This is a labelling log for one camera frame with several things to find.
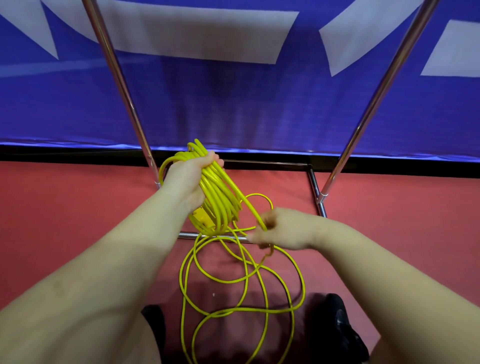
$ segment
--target black shoe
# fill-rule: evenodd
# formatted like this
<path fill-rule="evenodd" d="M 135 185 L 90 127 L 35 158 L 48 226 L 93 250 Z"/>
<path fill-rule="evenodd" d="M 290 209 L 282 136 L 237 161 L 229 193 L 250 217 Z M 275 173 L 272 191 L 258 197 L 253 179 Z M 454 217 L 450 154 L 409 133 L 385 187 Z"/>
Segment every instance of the black shoe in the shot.
<path fill-rule="evenodd" d="M 313 363 L 360 364 L 369 359 L 368 349 L 348 321 L 339 295 L 330 293 L 312 312 Z"/>
<path fill-rule="evenodd" d="M 165 319 L 163 317 L 162 309 L 156 304 L 150 304 L 143 308 L 142 315 L 145 317 L 145 320 L 147 320 L 153 331 L 156 345 L 160 352 L 160 357 L 162 357 L 163 349 L 165 348 Z"/>

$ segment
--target metal stand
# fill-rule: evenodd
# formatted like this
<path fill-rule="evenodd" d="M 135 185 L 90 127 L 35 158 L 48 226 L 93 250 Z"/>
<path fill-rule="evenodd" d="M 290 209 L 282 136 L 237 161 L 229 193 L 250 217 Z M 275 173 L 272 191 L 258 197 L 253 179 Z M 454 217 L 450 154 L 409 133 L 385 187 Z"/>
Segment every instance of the metal stand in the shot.
<path fill-rule="evenodd" d="M 393 81 L 395 80 L 396 75 L 398 74 L 398 71 L 400 71 L 403 64 L 407 60 L 408 56 L 410 55 L 410 52 L 412 51 L 413 46 L 417 42 L 425 26 L 430 20 L 430 17 L 432 16 L 433 11 L 435 10 L 435 7 L 437 6 L 438 2 L 439 0 L 425 0 L 423 4 L 420 6 L 417 12 L 417 15 L 415 15 L 415 18 L 413 19 L 412 24 L 410 25 L 410 28 L 405 33 L 405 36 L 402 42 L 400 43 L 400 46 L 398 47 L 398 50 L 395 53 L 395 56 L 392 59 L 392 62 L 388 66 L 388 69 L 385 72 L 385 75 L 382 77 L 380 83 L 378 84 L 377 89 L 375 90 L 375 93 L 370 99 L 370 102 L 368 103 L 367 108 L 363 112 L 363 115 L 360 118 L 360 121 L 357 124 L 357 127 L 353 131 L 353 134 L 350 137 L 350 140 L 348 141 L 345 149 L 340 155 L 340 158 L 338 159 L 338 162 L 335 168 L 333 169 L 332 173 L 330 174 L 327 181 L 325 182 L 325 185 L 320 191 L 320 194 L 318 195 L 317 203 L 320 204 L 321 206 L 323 205 L 325 198 L 328 196 L 328 191 L 330 190 L 330 187 L 332 186 L 335 180 L 335 177 L 342 171 L 343 167 L 345 166 L 345 163 L 347 162 L 348 158 L 350 157 L 357 143 L 359 142 L 361 136 L 363 135 L 363 132 L 367 128 L 368 124 L 370 123 L 370 120 L 372 120 L 372 117 L 377 112 L 377 109 L 380 106 L 380 103 L 382 102 L 386 93 L 390 89 Z"/>
<path fill-rule="evenodd" d="M 95 31 L 95 35 L 98 39 L 100 47 L 103 50 L 105 55 L 105 59 L 107 60 L 107 64 L 113 74 L 115 79 L 115 83 L 117 84 L 117 88 L 122 96 L 123 102 L 125 103 L 125 107 L 127 108 L 127 112 L 129 114 L 130 120 L 132 121 L 133 128 L 135 129 L 135 133 L 137 134 L 138 141 L 140 146 L 142 147 L 143 153 L 145 155 L 145 159 L 148 162 L 148 165 L 152 169 L 155 175 L 155 183 L 159 187 L 158 183 L 158 169 L 156 167 L 155 161 L 152 157 L 152 151 L 147 143 L 145 134 L 143 132 L 142 126 L 140 124 L 140 120 L 138 118 L 137 112 L 135 110 L 135 106 L 133 105 L 132 98 L 130 96 L 130 92 L 128 90 L 127 84 L 125 82 L 125 78 L 123 77 L 120 64 L 117 60 L 115 55 L 115 50 L 113 48 L 112 42 L 108 35 L 107 27 L 105 26 L 105 22 L 103 21 L 102 14 L 98 7 L 96 0 L 82 0 L 85 10 L 88 14 L 88 18 L 92 23 L 92 27 Z M 387 93 L 388 89 L 393 83 L 398 71 L 402 67 L 402 65 L 407 60 L 413 46 L 417 42 L 418 38 L 420 37 L 422 31 L 424 30 L 426 24 L 428 23 L 430 17 L 435 10 L 439 0 L 425 0 L 424 3 L 420 6 L 417 15 L 415 16 L 410 28 L 408 29 L 407 33 L 405 34 L 402 42 L 400 43 L 400 47 L 396 52 L 390 66 L 388 67 L 385 75 L 382 77 L 380 84 L 378 85 L 375 93 L 373 94 L 367 108 L 365 109 L 355 131 L 353 132 L 347 146 L 345 147 L 344 151 L 342 152 L 338 162 L 333 169 L 332 173 L 328 177 L 325 185 L 323 186 L 322 190 L 320 191 L 317 184 L 317 179 L 315 177 L 315 173 L 313 172 L 313 168 L 310 164 L 305 163 L 282 163 L 282 162 L 253 162 L 253 161 L 230 161 L 230 162 L 237 162 L 237 163 L 247 163 L 247 164 L 269 164 L 269 165 L 278 165 L 279 167 L 296 167 L 301 168 L 302 170 L 306 171 L 311 186 L 313 197 L 315 200 L 315 205 L 317 207 L 317 212 L 320 216 L 327 217 L 324 207 L 324 200 L 328 196 L 328 191 L 335 180 L 335 177 L 342 171 L 345 163 L 347 162 L 348 158 L 352 154 L 355 146 L 357 145 L 358 141 L 360 140 L 365 128 L 369 124 L 370 120 L 374 116 L 375 112 L 377 111 L 380 103 L 382 102 L 385 94 Z M 192 232 L 181 232 L 179 234 L 179 238 L 181 239 L 195 239 L 198 234 Z M 240 237 L 240 241 L 246 242 L 246 238 Z"/>

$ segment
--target yellow rope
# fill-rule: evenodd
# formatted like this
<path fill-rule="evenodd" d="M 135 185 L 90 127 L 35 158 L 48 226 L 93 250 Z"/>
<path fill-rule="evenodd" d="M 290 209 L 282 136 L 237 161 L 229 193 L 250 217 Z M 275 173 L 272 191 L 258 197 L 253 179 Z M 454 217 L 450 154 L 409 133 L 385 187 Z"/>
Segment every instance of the yellow rope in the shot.
<path fill-rule="evenodd" d="M 162 166 L 160 167 L 159 170 L 159 180 L 160 183 L 163 184 L 163 172 L 166 168 L 166 166 L 171 163 L 171 162 L 176 162 L 176 161 L 187 161 L 191 158 L 197 158 L 197 157 L 203 157 L 207 155 L 208 151 L 204 148 L 204 146 L 197 140 L 195 139 L 195 143 L 188 143 L 188 152 L 178 152 L 175 154 L 175 156 L 170 157 L 163 162 Z M 234 312 L 261 312 L 265 314 L 265 323 L 264 323 L 264 329 L 262 332 L 262 336 L 260 337 L 260 340 L 257 344 L 257 347 L 253 351 L 253 354 L 250 356 L 250 358 L 247 360 L 246 364 L 249 364 L 254 357 L 257 355 L 258 351 L 260 350 L 263 341 L 265 339 L 265 335 L 267 332 L 267 327 L 268 327 L 268 315 L 269 314 L 281 314 L 285 312 L 290 312 L 291 316 L 291 327 L 290 327 L 290 337 L 288 339 L 288 344 L 285 348 L 285 351 L 283 352 L 282 357 L 278 361 L 278 364 L 281 364 L 285 357 L 288 354 L 288 350 L 290 349 L 290 346 L 292 344 L 293 340 L 293 334 L 294 334 L 294 327 L 295 327 L 295 316 L 294 316 L 294 311 L 298 309 L 302 304 L 303 301 L 305 300 L 305 282 L 303 281 L 303 276 L 300 273 L 300 269 L 297 265 L 297 263 L 293 260 L 293 258 L 283 249 L 271 245 L 271 250 L 270 253 L 266 254 L 260 263 L 256 263 L 252 256 L 250 255 L 250 252 L 240 243 L 237 233 L 239 232 L 240 234 L 246 235 L 245 231 L 247 230 L 252 230 L 255 229 L 255 227 L 250 227 L 250 228 L 244 228 L 244 229 L 239 229 L 236 221 L 239 219 L 239 210 L 241 210 L 241 203 L 244 202 L 245 205 L 249 208 L 249 210 L 252 212 L 252 214 L 255 216 L 255 218 L 258 221 L 258 224 L 260 227 L 264 230 L 266 230 L 266 226 L 263 223 L 262 219 L 260 218 L 260 215 L 257 213 L 257 211 L 253 208 L 251 203 L 248 201 L 248 197 L 250 196 L 262 196 L 267 201 L 270 203 L 271 209 L 273 209 L 273 204 L 272 201 L 265 195 L 263 194 L 249 194 L 247 196 L 244 196 L 243 193 L 238 189 L 238 187 L 235 185 L 235 183 L 230 179 L 230 177 L 225 173 L 225 171 L 218 165 L 217 162 L 213 162 L 210 166 L 207 166 L 202 169 L 202 178 L 200 180 L 200 187 L 202 188 L 204 194 L 205 194 L 205 202 L 202 204 L 202 206 L 195 211 L 193 214 L 189 215 L 189 219 L 194 225 L 194 227 L 200 232 L 195 239 L 195 243 L 193 244 L 193 248 L 188 252 L 187 256 L 183 260 L 181 267 L 180 267 L 180 274 L 179 274 L 179 283 L 180 283 L 180 289 L 183 293 L 183 304 L 182 304 L 182 313 L 181 313 L 181 323 L 180 323 L 180 338 L 181 338 L 181 344 L 183 348 L 183 353 L 185 354 L 185 357 L 187 358 L 189 364 L 198 364 L 197 358 L 195 356 L 195 339 L 197 337 L 197 334 L 200 330 L 200 328 L 203 326 L 203 324 L 208 321 L 211 318 L 219 318 L 219 317 L 225 317 L 228 316 Z M 230 232 L 233 237 L 228 237 L 228 236 L 222 236 L 222 238 L 218 238 L 218 235 L 225 234 L 225 232 Z M 197 254 L 198 252 L 203 249 L 205 246 L 210 244 L 211 242 L 215 241 L 220 241 L 220 243 L 223 245 L 225 250 L 241 261 L 243 263 L 244 269 L 245 269 L 245 276 L 242 278 L 238 279 L 233 279 L 233 280 L 223 280 L 216 278 L 209 273 L 207 273 L 201 266 L 200 263 L 198 262 L 197 259 Z M 234 252 L 231 251 L 231 249 L 228 247 L 228 245 L 225 243 L 225 241 L 230 241 L 235 243 L 240 251 L 240 255 L 238 256 Z M 264 260 L 272 255 L 274 250 L 278 250 L 285 254 L 288 259 L 292 262 L 294 265 L 295 269 L 297 270 L 297 273 L 300 278 L 301 282 L 301 299 L 298 304 L 295 306 L 292 303 L 292 299 L 290 296 L 290 292 L 288 290 L 287 285 L 285 282 L 282 280 L 282 278 L 271 268 L 263 265 Z M 225 284 L 231 284 L 231 283 L 239 283 L 244 281 L 244 288 L 243 288 L 243 294 L 239 300 L 239 302 L 235 305 L 235 307 L 232 308 L 227 308 L 224 310 L 218 310 L 215 312 L 206 312 L 199 308 L 197 305 L 195 305 L 192 300 L 189 298 L 187 294 L 187 283 L 188 283 L 188 274 L 190 272 L 190 266 L 192 264 L 192 261 L 195 261 L 195 265 L 198 267 L 198 269 L 207 277 L 210 279 L 220 282 L 220 283 L 225 283 Z M 249 273 L 248 265 L 251 265 L 253 267 L 253 270 Z M 268 298 L 267 298 L 267 292 L 265 289 L 264 282 L 262 280 L 262 275 L 260 269 L 265 269 L 269 272 L 271 272 L 282 284 L 285 294 L 287 295 L 287 301 L 288 301 L 288 308 L 284 309 L 269 309 L 268 308 Z M 243 303 L 243 300 L 245 299 L 245 296 L 247 295 L 247 289 L 248 289 L 248 280 L 250 277 L 253 275 L 257 275 L 258 280 L 260 282 L 260 285 L 262 287 L 262 292 L 264 295 L 264 301 L 265 301 L 265 308 L 251 308 L 251 307 L 242 307 L 241 304 Z M 205 317 L 203 318 L 202 321 L 197 325 L 197 328 L 195 329 L 192 337 L 192 357 L 190 358 L 187 347 L 185 345 L 185 339 L 184 339 L 184 321 L 185 321 L 185 307 L 186 303 L 189 303 L 190 306 L 192 306 L 197 312 L 203 314 Z"/>

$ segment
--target bare skin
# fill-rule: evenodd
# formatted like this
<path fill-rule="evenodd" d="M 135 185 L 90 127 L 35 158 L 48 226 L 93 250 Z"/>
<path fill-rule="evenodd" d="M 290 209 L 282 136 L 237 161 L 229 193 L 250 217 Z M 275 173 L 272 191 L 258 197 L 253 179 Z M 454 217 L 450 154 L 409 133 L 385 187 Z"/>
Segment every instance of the bare skin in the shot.
<path fill-rule="evenodd" d="M 204 200 L 207 157 L 175 163 L 165 185 L 78 257 L 0 312 L 0 363 L 158 364 L 139 314 L 184 220 Z M 476 363 L 480 309 L 339 222 L 288 209 L 263 216 L 261 246 L 315 249 L 382 335 L 378 363 Z"/>

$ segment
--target pink floor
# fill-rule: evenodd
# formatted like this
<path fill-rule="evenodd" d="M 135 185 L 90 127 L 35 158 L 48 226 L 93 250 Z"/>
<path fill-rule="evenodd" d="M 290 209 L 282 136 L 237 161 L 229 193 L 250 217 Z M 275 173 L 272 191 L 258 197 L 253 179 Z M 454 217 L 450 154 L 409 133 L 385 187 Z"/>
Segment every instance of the pink floor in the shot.
<path fill-rule="evenodd" d="M 150 171 L 140 167 L 0 162 L 0 308 L 37 281 L 74 258 L 127 216 L 154 191 Z M 245 194 L 268 195 L 275 206 L 315 213 L 312 193 L 303 172 L 228 171 Z M 326 175 L 319 173 L 319 184 Z M 252 198 L 258 211 L 268 208 Z M 426 274 L 480 305 L 480 180 L 388 175 L 341 175 L 326 202 L 330 218 L 360 230 Z M 253 223 L 245 213 L 242 226 Z M 180 348 L 180 264 L 192 242 L 179 240 L 162 266 L 148 297 L 161 304 L 167 321 L 166 362 L 183 362 Z M 261 257 L 250 246 L 254 257 Z M 292 252 L 307 288 L 307 301 L 296 312 L 295 342 L 287 362 L 304 357 L 305 307 L 319 293 L 336 292 L 344 299 L 353 327 L 371 349 L 379 335 L 330 265 L 316 252 Z M 200 261 L 224 279 L 242 275 L 218 246 Z M 290 287 L 299 293 L 294 268 L 280 254 L 269 258 Z M 274 277 L 263 274 L 272 304 L 284 304 L 285 294 Z M 222 285 L 195 268 L 189 280 L 191 297 L 213 311 L 233 305 L 242 284 Z M 249 285 L 246 305 L 263 305 L 259 284 Z M 187 311 L 186 332 L 200 317 Z M 211 320 L 199 334 L 197 357 L 204 362 L 244 362 L 263 327 L 263 315 L 237 313 Z M 274 363 L 287 342 L 288 315 L 272 315 L 258 363 Z"/>

